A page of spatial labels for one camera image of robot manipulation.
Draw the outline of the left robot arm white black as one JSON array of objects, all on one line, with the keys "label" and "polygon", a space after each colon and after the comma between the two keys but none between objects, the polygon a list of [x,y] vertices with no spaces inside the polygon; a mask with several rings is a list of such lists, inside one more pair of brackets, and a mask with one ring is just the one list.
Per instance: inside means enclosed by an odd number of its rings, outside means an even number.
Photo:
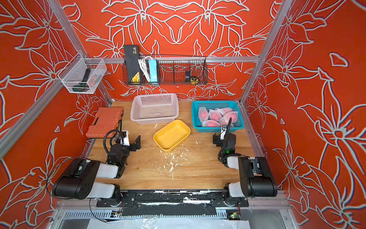
[{"label": "left robot arm white black", "polygon": [[141,149],[141,136],[130,143],[128,131],[111,130],[103,138],[105,162],[76,158],[65,169],[51,189],[51,195],[60,199],[122,200],[119,185],[97,182],[97,178],[121,178],[131,152]]}]

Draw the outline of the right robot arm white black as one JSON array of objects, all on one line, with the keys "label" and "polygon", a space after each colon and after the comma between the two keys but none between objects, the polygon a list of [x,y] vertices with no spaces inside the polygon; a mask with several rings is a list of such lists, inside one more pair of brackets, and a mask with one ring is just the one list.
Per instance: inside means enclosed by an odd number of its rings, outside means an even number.
[{"label": "right robot arm white black", "polygon": [[276,197],[278,187],[265,157],[249,157],[235,151],[236,135],[231,133],[232,118],[213,135],[213,144],[220,147],[218,161],[230,169],[238,170],[239,181],[224,186],[222,198]]}]

